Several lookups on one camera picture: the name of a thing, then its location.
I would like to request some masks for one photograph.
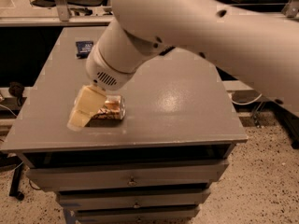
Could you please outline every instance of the drawer knob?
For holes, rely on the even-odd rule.
[[[130,187],[134,187],[134,186],[137,185],[137,182],[134,181],[134,178],[133,178],[132,176],[131,176],[131,180],[128,182],[128,185],[129,185]]]
[[[138,209],[138,208],[140,208],[140,207],[141,207],[141,206],[138,204],[138,202],[136,202],[135,205],[133,206],[134,209]]]

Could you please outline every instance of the small blue object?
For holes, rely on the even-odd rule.
[[[76,46],[78,49],[77,57],[87,58],[93,48],[93,41],[77,41]]]

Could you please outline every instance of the granite floor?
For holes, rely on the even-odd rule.
[[[261,129],[249,113],[238,115],[249,141],[235,147],[198,216],[150,223],[299,223],[299,150],[292,149],[292,140],[271,110],[260,115]],[[11,177],[10,172],[0,174],[0,223],[65,223],[54,194],[32,189],[25,175],[20,184],[25,199],[8,197]]]

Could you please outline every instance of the gray tabletop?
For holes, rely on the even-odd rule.
[[[246,140],[215,67],[182,49],[144,63],[125,87],[114,92],[125,98],[123,121],[102,121],[99,127],[86,127],[78,133],[68,130],[66,123],[78,91],[89,84],[85,60],[77,59],[75,42],[95,42],[104,29],[64,28],[2,145],[4,151],[182,146]]]

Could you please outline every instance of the drawer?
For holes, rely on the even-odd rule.
[[[203,185],[160,186],[135,189],[102,189],[63,192],[57,202],[64,209],[138,209],[151,206],[190,205],[203,203],[210,194]]]
[[[219,180],[227,166],[227,160],[136,163],[31,169],[27,176],[44,191],[117,189],[210,183]]]
[[[199,207],[178,206],[178,207],[159,207],[145,208],[137,210],[106,210],[91,212],[76,212],[77,220],[83,223],[111,223],[111,222],[134,222],[139,223],[147,220],[159,219],[185,219],[193,218],[199,212]]]

